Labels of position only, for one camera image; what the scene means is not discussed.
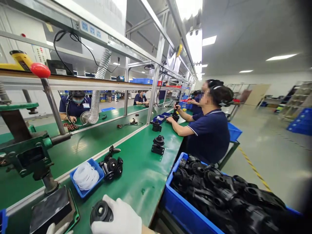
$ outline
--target hand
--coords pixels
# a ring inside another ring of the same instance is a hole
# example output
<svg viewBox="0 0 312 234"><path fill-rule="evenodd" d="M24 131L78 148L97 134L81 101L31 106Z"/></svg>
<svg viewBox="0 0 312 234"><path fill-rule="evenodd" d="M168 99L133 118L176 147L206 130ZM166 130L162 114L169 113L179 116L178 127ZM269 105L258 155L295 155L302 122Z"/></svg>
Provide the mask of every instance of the hand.
<svg viewBox="0 0 312 234"><path fill-rule="evenodd" d="M73 123L77 122L77 118L75 116L70 116L70 119Z"/></svg>
<svg viewBox="0 0 312 234"><path fill-rule="evenodd" d="M181 106L180 105L176 105L176 104L174 104L173 105L173 109L175 109L175 110L181 110Z"/></svg>
<svg viewBox="0 0 312 234"><path fill-rule="evenodd" d="M120 198L116 201L104 195L114 216L112 222L95 221L91 225L93 234L142 234L142 219L131 206Z"/></svg>
<svg viewBox="0 0 312 234"><path fill-rule="evenodd" d="M46 234L63 234L67 230L68 226L69 226L69 223L65 223L62 227L59 228L59 230L55 232L55 223L52 223L49 226L48 230L46 231Z"/></svg>
<svg viewBox="0 0 312 234"><path fill-rule="evenodd" d="M173 121L175 121L171 116L169 116L167 119L166 119L167 122L169 123L172 123Z"/></svg>
<svg viewBox="0 0 312 234"><path fill-rule="evenodd" d="M196 101L194 99L188 100L188 104L195 104Z"/></svg>

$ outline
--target red knob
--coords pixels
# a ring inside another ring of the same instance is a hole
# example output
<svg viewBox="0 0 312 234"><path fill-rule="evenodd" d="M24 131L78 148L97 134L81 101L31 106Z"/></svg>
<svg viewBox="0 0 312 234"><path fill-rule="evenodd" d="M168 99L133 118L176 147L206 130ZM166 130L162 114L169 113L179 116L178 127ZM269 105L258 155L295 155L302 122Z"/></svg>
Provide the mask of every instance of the red knob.
<svg viewBox="0 0 312 234"><path fill-rule="evenodd" d="M30 70L39 78L49 78L49 76L51 75L51 71L49 70L49 68L42 63L33 63L30 66Z"/></svg>

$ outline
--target face mask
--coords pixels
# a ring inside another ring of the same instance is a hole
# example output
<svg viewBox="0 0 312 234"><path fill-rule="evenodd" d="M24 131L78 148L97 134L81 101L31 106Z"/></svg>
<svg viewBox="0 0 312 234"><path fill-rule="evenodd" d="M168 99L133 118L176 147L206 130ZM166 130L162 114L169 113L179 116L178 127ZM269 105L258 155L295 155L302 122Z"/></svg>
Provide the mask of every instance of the face mask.
<svg viewBox="0 0 312 234"><path fill-rule="evenodd" d="M76 99L76 98L73 98L72 100L76 103L82 103L83 101L83 99Z"/></svg>

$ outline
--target sticker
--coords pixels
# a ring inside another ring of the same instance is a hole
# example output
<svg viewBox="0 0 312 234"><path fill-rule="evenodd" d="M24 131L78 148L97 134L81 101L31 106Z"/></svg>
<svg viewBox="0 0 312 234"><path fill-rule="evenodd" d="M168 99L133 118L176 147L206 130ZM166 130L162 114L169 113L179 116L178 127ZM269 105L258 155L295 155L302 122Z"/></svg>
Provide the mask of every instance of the sticker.
<svg viewBox="0 0 312 234"><path fill-rule="evenodd" d="M89 103L83 103L84 108L90 108L90 104Z"/></svg>
<svg viewBox="0 0 312 234"><path fill-rule="evenodd" d="M55 69L57 75L67 75L65 69Z"/></svg>

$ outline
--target power strip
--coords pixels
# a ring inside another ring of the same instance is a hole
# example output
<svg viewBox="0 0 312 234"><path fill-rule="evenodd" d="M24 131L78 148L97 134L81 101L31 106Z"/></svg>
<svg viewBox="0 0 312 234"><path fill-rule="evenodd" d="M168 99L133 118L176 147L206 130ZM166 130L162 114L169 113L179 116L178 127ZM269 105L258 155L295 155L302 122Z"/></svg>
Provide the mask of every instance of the power strip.
<svg viewBox="0 0 312 234"><path fill-rule="evenodd" d="M106 33L83 20L80 20L80 30L97 39L100 39L105 43L108 43L108 35Z"/></svg>

